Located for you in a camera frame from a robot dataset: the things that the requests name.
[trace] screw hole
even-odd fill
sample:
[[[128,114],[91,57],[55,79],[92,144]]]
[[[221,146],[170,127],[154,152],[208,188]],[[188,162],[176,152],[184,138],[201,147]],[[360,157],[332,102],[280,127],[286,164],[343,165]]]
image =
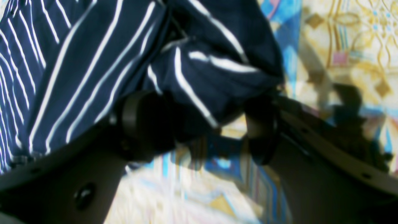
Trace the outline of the screw hole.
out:
[[[41,169],[40,168],[34,168],[30,171],[31,174],[37,174],[40,173]]]
[[[95,189],[96,187],[93,183],[88,183],[74,194],[74,200],[78,210],[84,210],[91,204],[94,199]]]
[[[368,179],[368,180],[372,179],[372,176],[370,176],[367,173],[362,173],[362,177],[365,178],[365,179]]]

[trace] navy striped fabric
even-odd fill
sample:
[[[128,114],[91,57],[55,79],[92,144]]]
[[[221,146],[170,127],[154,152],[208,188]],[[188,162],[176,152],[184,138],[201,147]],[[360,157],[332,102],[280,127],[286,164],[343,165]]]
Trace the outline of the navy striped fabric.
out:
[[[171,21],[183,37],[165,43]],[[136,90],[216,128],[283,82],[255,0],[10,0],[0,22],[1,171],[56,150]]]

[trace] black rivet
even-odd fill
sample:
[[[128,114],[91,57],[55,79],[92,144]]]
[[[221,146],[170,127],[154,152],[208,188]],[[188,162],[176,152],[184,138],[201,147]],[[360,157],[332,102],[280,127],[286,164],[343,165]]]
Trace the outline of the black rivet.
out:
[[[95,185],[88,183],[78,190],[75,195],[76,208],[78,210],[86,209],[94,199]]]

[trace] striped shirt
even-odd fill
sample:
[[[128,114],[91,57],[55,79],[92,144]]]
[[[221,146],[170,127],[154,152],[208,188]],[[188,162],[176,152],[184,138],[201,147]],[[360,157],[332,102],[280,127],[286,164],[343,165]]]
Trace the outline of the striped shirt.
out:
[[[255,0],[9,0],[0,36],[1,172],[68,144],[137,90],[169,98],[195,135],[283,82]]]

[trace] patterned bedsheet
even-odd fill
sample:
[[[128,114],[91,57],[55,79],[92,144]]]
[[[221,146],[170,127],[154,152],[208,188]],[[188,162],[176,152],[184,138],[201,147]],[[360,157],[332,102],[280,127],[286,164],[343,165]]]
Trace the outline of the patterned bedsheet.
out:
[[[333,143],[398,175],[398,2],[258,2],[283,52],[285,94],[341,130]],[[208,136],[129,171],[107,223],[291,223],[279,178],[253,164],[245,131],[243,116],[223,128],[229,138]],[[353,135],[369,144],[344,138]]]

